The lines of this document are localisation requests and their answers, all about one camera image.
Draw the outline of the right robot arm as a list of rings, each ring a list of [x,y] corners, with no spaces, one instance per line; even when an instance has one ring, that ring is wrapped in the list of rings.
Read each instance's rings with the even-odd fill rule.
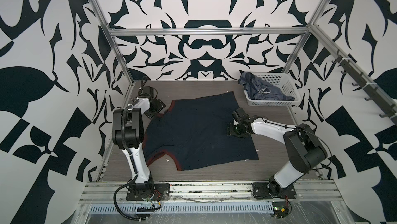
[[[328,153],[320,138],[306,124],[289,126],[260,116],[249,116],[239,108],[232,113],[234,121],[228,135],[249,138],[261,135],[285,145],[288,162],[267,183],[253,183],[255,199],[285,198],[294,195],[294,183],[323,162]]]

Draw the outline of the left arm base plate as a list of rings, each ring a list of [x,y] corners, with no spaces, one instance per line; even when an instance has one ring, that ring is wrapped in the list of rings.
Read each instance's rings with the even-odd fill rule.
[[[140,183],[128,187],[127,201],[161,201],[170,195],[170,184]]]

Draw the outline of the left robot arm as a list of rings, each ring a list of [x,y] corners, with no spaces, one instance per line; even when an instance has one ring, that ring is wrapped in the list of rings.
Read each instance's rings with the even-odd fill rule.
[[[165,108],[157,94],[153,87],[141,86],[132,103],[113,111],[112,141],[126,156],[132,174],[128,187],[134,193],[151,193],[155,188],[143,152],[143,116],[153,118]]]

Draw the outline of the navy tank top red trim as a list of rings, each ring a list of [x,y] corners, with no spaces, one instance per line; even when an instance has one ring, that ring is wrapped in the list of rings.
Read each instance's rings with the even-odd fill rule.
[[[170,156],[178,171],[241,160],[258,160],[251,137],[229,136],[233,111],[239,109],[233,92],[196,99],[173,100],[169,109],[149,123],[143,142],[146,164]]]

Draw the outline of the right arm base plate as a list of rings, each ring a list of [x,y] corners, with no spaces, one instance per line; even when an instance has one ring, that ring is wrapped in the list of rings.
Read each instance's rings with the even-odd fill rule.
[[[253,183],[252,194],[257,200],[263,199],[295,199],[296,191],[293,185],[282,188],[275,181],[268,183]]]

